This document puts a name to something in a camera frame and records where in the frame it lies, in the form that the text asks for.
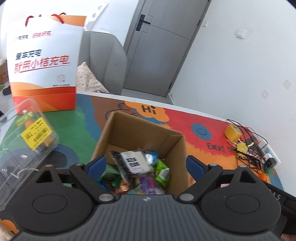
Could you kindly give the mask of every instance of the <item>gray chair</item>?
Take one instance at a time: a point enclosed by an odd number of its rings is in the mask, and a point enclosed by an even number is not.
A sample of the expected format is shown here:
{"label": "gray chair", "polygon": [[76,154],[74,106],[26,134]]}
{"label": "gray chair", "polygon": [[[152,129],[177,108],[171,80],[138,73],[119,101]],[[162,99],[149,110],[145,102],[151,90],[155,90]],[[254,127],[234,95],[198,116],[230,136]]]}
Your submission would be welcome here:
{"label": "gray chair", "polygon": [[84,61],[109,92],[121,95],[126,79],[127,57],[114,35],[83,32],[78,65]]}

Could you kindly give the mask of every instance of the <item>smiley face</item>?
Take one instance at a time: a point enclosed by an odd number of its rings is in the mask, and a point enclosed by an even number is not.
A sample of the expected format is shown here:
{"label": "smiley face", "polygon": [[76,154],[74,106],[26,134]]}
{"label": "smiley face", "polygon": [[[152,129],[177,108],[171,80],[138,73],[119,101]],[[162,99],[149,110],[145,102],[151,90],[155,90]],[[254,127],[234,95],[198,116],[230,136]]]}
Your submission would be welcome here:
{"label": "smiley face", "polygon": [[211,138],[212,138],[211,133],[208,131],[208,129],[205,126],[201,125],[201,124],[196,124],[196,123],[193,124],[191,126],[191,130],[200,139],[208,141],[208,140],[211,140]]}

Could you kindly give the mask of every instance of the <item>door handle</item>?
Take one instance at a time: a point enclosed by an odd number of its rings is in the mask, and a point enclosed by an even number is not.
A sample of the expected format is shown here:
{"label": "door handle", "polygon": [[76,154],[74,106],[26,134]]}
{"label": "door handle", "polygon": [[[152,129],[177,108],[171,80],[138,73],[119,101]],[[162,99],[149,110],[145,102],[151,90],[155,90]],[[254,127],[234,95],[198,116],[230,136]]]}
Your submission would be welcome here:
{"label": "door handle", "polygon": [[136,28],[136,31],[140,31],[141,26],[142,26],[143,23],[151,24],[151,23],[145,21],[144,18],[145,18],[145,15],[144,14],[141,14],[140,19],[139,19],[139,22],[138,22],[138,25],[137,25],[137,28]]}

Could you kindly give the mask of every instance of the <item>clear plastic box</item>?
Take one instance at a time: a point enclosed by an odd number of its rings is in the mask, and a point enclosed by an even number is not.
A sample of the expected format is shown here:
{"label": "clear plastic box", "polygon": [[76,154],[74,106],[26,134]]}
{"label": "clear plastic box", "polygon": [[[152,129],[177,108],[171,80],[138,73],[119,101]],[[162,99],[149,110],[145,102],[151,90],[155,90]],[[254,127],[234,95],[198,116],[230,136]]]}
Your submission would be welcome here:
{"label": "clear plastic box", "polygon": [[2,211],[27,177],[57,146],[58,136],[37,103],[27,99],[0,118],[0,143]]}

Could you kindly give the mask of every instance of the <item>gray door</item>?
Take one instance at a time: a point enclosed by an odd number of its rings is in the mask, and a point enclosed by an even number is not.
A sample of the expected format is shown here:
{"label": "gray door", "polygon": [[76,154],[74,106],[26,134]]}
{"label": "gray door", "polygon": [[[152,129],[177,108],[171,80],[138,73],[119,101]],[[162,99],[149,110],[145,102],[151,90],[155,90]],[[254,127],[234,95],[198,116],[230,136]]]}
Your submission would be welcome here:
{"label": "gray door", "polygon": [[128,48],[125,88],[166,96],[208,0],[146,0]]}

